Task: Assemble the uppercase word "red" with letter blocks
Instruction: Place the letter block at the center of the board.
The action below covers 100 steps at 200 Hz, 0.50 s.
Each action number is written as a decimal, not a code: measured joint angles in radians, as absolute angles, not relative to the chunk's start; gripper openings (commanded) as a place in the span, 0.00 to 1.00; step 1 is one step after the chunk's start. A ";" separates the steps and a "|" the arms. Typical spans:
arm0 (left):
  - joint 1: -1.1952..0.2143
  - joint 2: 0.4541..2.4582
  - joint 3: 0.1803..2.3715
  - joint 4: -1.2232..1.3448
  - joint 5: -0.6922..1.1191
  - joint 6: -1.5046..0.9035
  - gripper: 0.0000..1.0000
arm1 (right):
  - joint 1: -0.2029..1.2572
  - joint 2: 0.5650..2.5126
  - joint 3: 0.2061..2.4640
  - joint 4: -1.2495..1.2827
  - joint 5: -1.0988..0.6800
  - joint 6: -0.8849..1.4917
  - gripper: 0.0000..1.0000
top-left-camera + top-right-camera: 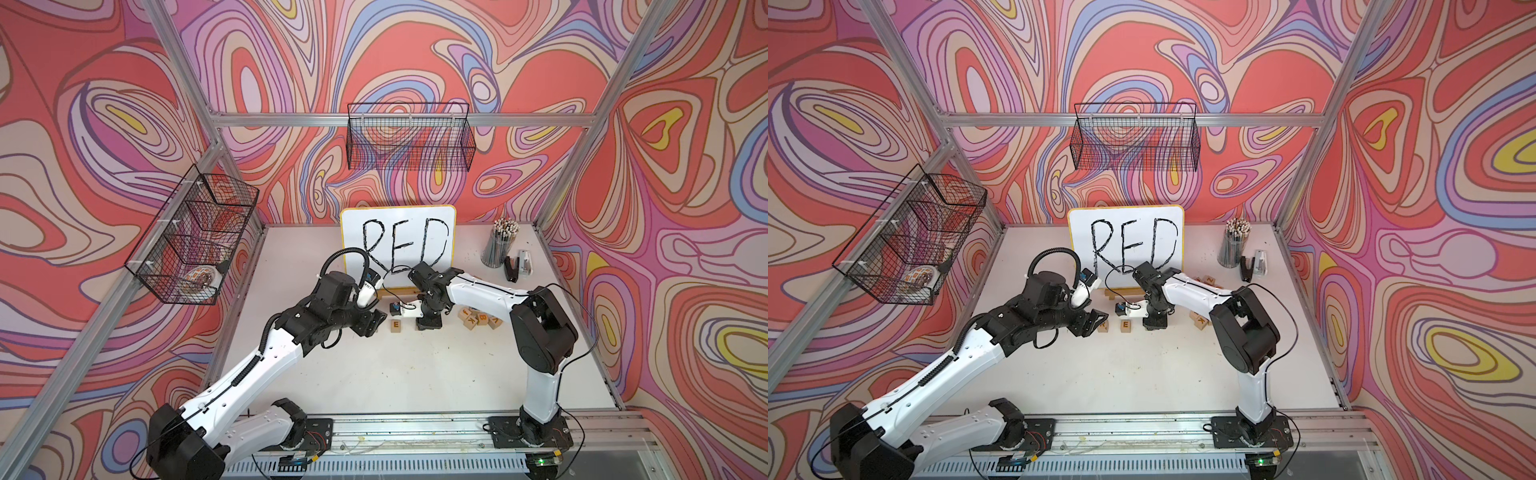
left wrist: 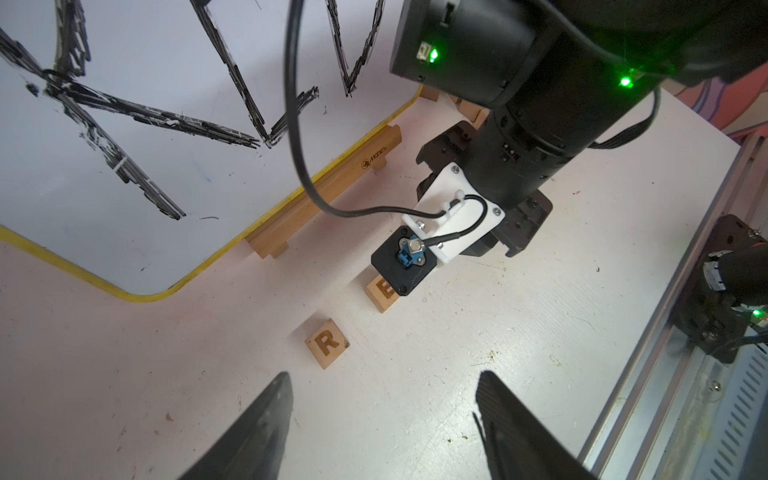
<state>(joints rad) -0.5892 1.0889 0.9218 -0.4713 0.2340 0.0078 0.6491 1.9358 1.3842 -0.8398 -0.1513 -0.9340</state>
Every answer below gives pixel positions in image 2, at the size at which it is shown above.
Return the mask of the wooden letter block E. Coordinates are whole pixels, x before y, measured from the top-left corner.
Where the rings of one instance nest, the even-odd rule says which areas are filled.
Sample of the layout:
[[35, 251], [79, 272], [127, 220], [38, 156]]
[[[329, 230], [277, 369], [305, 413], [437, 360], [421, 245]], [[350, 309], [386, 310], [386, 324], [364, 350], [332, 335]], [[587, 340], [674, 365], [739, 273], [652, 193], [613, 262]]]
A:
[[400, 298], [380, 274], [365, 286], [365, 293], [380, 313], [385, 313]]

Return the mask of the wooden letter block R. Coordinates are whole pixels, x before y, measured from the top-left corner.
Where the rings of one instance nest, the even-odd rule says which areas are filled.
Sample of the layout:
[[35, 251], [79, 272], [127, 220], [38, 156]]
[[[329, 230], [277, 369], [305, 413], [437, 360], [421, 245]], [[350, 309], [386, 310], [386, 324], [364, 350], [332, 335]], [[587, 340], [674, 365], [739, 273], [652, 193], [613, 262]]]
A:
[[323, 370], [326, 370], [351, 346], [333, 319], [328, 319], [309, 335], [305, 345]]

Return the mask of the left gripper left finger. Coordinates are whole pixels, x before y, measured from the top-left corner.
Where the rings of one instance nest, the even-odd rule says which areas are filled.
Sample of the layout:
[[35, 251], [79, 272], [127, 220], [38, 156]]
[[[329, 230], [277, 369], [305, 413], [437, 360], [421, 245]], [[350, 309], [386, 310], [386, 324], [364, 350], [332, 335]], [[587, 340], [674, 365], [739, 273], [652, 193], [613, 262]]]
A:
[[290, 375], [281, 372], [241, 413], [184, 479], [276, 479], [293, 413]]

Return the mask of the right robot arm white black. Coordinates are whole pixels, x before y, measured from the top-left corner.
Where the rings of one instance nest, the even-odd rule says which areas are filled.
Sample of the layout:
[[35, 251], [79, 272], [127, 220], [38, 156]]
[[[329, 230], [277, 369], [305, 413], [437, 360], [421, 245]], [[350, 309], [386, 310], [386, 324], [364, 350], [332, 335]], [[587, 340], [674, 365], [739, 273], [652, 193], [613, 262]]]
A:
[[401, 295], [436, 266], [524, 250], [551, 212], [542, 185], [587, 149], [614, 150], [654, 117], [606, 131], [666, 80], [731, 83], [767, 60], [763, 1], [407, 1], [390, 69], [484, 107], [426, 143], [421, 203], [373, 263]]

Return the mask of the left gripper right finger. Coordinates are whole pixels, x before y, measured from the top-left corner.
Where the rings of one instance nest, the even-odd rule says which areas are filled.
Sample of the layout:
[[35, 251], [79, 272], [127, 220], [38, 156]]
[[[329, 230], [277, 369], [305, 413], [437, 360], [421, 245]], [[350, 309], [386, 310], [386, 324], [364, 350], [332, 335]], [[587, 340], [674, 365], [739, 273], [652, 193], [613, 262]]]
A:
[[473, 415], [493, 479], [592, 479], [499, 377], [480, 373]]

